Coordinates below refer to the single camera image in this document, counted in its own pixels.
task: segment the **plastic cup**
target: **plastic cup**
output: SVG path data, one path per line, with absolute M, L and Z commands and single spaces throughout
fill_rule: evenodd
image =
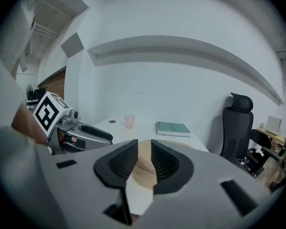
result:
M 131 129 L 133 127 L 133 123 L 134 123 L 134 115 L 133 114 L 125 115 L 125 127 Z

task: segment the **green book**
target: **green book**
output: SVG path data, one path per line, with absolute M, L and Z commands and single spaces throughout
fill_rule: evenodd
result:
M 191 131 L 184 124 L 157 122 L 158 135 L 191 136 Z

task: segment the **white table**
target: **white table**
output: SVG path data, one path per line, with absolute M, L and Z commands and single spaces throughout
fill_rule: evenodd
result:
M 111 124 L 109 123 L 110 120 L 114 120 L 116 123 Z M 155 139 L 184 143 L 195 149 L 208 152 L 194 133 L 191 133 L 190 137 L 157 135 L 156 121 L 143 122 L 135 120 L 133 128 L 127 129 L 124 126 L 124 116 L 119 116 L 108 118 L 94 126 L 113 135 L 113 144 L 133 139 L 138 139 L 138 141 Z M 136 215 L 142 215 L 153 202 L 153 191 L 136 183 L 132 174 L 127 180 L 126 196 L 130 212 Z

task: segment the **tabletop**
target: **tabletop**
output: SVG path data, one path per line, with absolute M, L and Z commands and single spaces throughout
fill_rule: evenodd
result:
M 138 139 L 138 141 L 155 139 L 184 143 L 197 150 L 209 152 L 192 131 L 190 137 L 157 135 L 156 122 L 135 120 L 133 128 L 127 129 L 124 125 L 124 116 L 119 116 L 108 118 L 94 126 L 113 135 L 113 144 L 133 139 Z M 153 191 L 140 186 L 131 174 L 126 184 L 126 197 L 130 212 L 142 215 L 153 202 Z
M 258 130 L 259 132 L 261 132 L 261 133 L 266 134 L 268 137 L 270 137 L 270 138 L 276 140 L 276 141 L 277 141 L 280 145 L 282 145 L 282 146 L 284 145 L 284 143 L 285 143 L 285 141 L 286 141 L 286 137 L 284 137 L 284 136 L 282 136 L 282 135 L 280 135 L 280 134 L 274 135 L 274 134 L 272 134 L 272 133 L 266 131 L 264 128 L 258 128 L 257 130 Z

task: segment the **black office chair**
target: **black office chair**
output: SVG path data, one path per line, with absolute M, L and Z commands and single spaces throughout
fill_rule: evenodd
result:
M 239 160 L 245 158 L 248 150 L 253 124 L 252 100 L 244 95 L 231 93 L 234 102 L 231 107 L 224 108 L 224 143 L 220 156 L 237 167 L 247 171 Z
M 279 161 L 280 157 L 271 151 L 270 138 L 264 133 L 253 129 L 251 131 L 250 139 L 262 147 L 261 150 L 264 154 L 264 156 L 261 156 L 260 153 L 256 153 L 255 148 L 248 149 L 246 154 L 246 158 L 249 160 L 247 166 L 250 168 L 250 174 L 258 176 L 263 172 L 263 165 L 269 157 L 272 157 L 276 161 Z

